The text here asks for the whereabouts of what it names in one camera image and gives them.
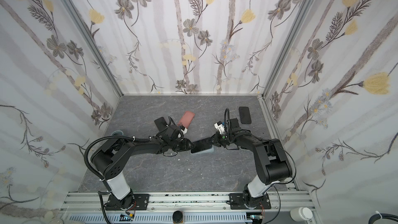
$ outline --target metal corner post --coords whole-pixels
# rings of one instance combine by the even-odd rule
[[[304,22],[304,19],[307,15],[309,9],[311,8],[313,1],[314,0],[303,0],[302,5],[301,5],[301,7],[298,11],[298,14],[296,16],[296,19],[293,23],[293,26],[290,29],[290,32],[286,37],[286,41],[282,47],[281,52],[279,53],[278,59],[275,63],[275,66],[274,66],[272,72],[271,72],[271,76],[269,77],[269,79],[266,83],[266,86],[265,86],[263,94],[262,94],[263,98],[266,97],[266,95],[271,90],[271,87],[275,83],[275,80],[280,72],[281,66],[287,57],[287,54],[288,54],[288,52],[289,52],[299,30]]]
[[[120,89],[115,78],[113,77],[113,74],[110,71],[108,65],[106,64],[105,59],[102,57],[100,51],[98,50],[98,47],[96,46],[94,39],[92,38],[91,34],[88,32],[87,28],[85,27],[85,23],[81,18],[79,12],[77,11],[76,7],[74,6],[72,0],[61,0],[61,1],[63,5],[67,8],[67,12],[69,13],[70,17],[72,18],[79,32],[82,34],[88,47],[93,52],[95,58],[99,63],[99,66],[102,68],[109,82],[112,84],[112,87],[117,92],[119,97],[123,96],[122,90]]]

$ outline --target white plastic container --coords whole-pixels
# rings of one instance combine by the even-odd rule
[[[299,207],[290,211],[290,216],[294,221],[306,221],[312,218],[312,211],[306,207]]]

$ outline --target black cap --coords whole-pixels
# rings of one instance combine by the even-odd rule
[[[173,213],[173,223],[182,223],[183,215],[181,211]]]

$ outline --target floral wallpaper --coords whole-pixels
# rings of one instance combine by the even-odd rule
[[[315,0],[266,95],[323,223],[398,209],[397,9],[396,0]]]
[[[125,94],[260,94],[303,0],[72,1]]]
[[[0,218],[48,223],[77,190],[84,147],[119,97],[60,0],[0,5]]]

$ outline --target black mounting plate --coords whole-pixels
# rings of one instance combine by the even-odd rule
[[[229,194],[229,202],[231,205],[231,209],[241,209],[247,210],[248,208],[245,206],[245,201],[243,199],[242,193],[231,193]],[[264,209],[271,209],[271,202],[269,201],[268,194],[264,196],[264,199],[261,201]],[[258,205],[255,209],[261,209],[261,206]]]
[[[148,202],[149,202],[149,194],[134,194],[135,198],[135,210],[147,210]],[[120,207],[117,207],[116,202],[117,198],[113,195],[110,195],[108,198],[108,202],[105,203],[105,210],[107,211],[119,211]]]

